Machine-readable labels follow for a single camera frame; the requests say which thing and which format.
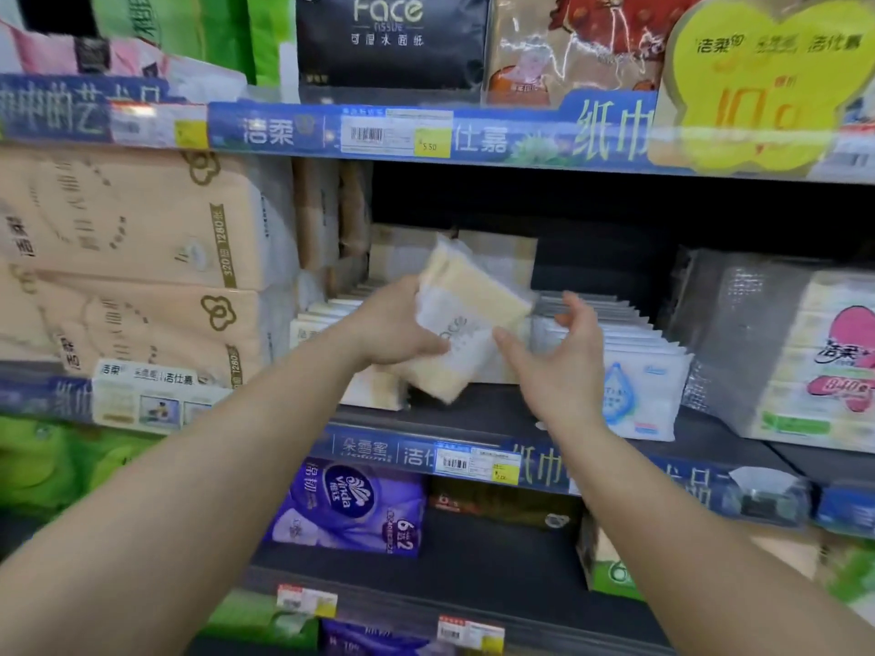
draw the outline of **right arm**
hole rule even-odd
[[[536,357],[507,331],[502,353],[546,425],[587,507],[681,654],[857,656],[875,629],[708,511],[601,414],[605,367],[595,312],[566,294],[570,333]]]

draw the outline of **pink logo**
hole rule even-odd
[[[826,345],[815,363],[827,367],[875,368],[875,313],[864,306],[850,306],[829,327]],[[813,396],[837,396],[851,412],[865,412],[872,404],[875,379],[821,375],[808,384]]]

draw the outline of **left hand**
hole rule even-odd
[[[378,289],[339,322],[355,340],[365,367],[450,351],[448,341],[417,324],[418,290],[419,278],[404,276]]]

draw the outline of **black tissue package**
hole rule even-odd
[[[488,16],[489,0],[297,0],[301,97],[477,99]]]

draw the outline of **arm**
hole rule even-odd
[[[496,338],[532,411],[563,452],[588,507],[679,653],[856,656],[875,630],[702,507],[601,414],[605,367],[593,310],[566,294],[569,336],[535,357]]]
[[[242,573],[353,374],[445,351],[417,279],[375,293],[70,508],[0,567],[0,653],[180,653]]]

